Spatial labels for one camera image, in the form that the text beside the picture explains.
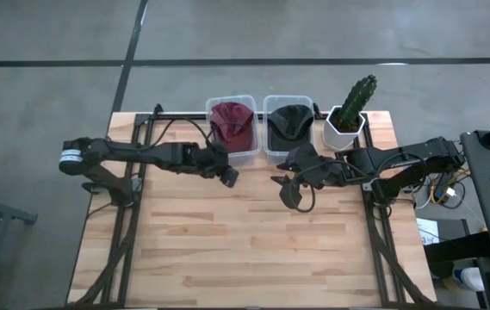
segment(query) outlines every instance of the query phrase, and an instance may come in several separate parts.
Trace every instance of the black cap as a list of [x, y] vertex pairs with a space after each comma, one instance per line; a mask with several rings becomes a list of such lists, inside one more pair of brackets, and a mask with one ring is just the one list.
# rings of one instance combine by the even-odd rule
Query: black cap
[[310, 141], [312, 110], [301, 104], [288, 105], [268, 116], [268, 149], [288, 152]]

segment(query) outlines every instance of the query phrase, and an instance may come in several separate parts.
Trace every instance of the white plant pot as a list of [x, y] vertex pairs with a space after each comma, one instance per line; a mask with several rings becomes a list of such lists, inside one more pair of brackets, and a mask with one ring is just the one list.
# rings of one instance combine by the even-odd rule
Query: white plant pot
[[323, 126], [323, 143], [325, 146], [335, 150], [342, 151], [346, 147], [351, 146], [354, 143], [354, 139], [362, 132], [363, 125], [365, 125], [365, 118], [359, 115], [359, 128], [355, 133], [340, 133], [330, 122], [333, 113], [337, 113], [342, 106], [333, 106], [331, 113], [325, 119], [325, 124]]

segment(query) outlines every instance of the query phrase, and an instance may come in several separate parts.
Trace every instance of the concrete floor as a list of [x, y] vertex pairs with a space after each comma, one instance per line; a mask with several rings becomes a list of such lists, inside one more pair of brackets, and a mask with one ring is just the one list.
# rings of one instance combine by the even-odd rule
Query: concrete floor
[[[124, 59], [138, 0], [0, 1], [0, 60]], [[150, 0], [136, 59], [490, 57], [490, 0]], [[0, 201], [37, 212], [12, 226], [0, 307], [62, 305], [89, 196], [62, 175], [63, 140], [103, 136], [121, 68], [0, 68]], [[199, 111], [211, 96], [304, 94], [340, 104], [368, 74], [368, 109], [390, 110], [398, 141], [490, 128], [490, 65], [133, 68], [123, 111]], [[467, 203], [480, 213], [470, 181]], [[429, 206], [427, 218], [466, 218]], [[438, 291], [446, 304], [473, 295]]]

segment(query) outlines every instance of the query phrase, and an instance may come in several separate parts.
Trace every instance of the floor tile line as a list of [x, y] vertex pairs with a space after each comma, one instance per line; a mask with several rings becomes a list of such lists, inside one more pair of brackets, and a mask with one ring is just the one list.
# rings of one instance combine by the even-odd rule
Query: floor tile line
[[364, 59], [139, 59], [133, 67], [215, 67], [292, 65], [490, 65], [477, 58], [364, 58]]
[[0, 60], [0, 68], [120, 67], [124, 60]]
[[124, 94], [126, 93], [127, 80], [130, 77], [130, 70], [132, 69], [133, 57], [135, 56], [135, 50], [138, 46], [140, 39], [141, 28], [145, 19], [145, 12], [147, 10], [148, 0], [141, 0], [138, 8], [138, 13], [135, 17], [133, 25], [132, 37], [127, 47], [126, 59], [124, 60], [124, 66], [122, 67], [121, 77], [116, 87], [115, 99], [111, 108], [112, 112], [120, 112], [122, 108], [122, 102], [124, 101]]

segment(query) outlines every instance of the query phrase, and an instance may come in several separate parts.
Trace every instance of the red cap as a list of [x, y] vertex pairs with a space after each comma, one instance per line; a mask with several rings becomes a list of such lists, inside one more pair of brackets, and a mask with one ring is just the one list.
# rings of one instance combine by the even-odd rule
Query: red cap
[[210, 127], [214, 140], [228, 152], [246, 152], [254, 147], [254, 113], [244, 104], [223, 102], [212, 108]]

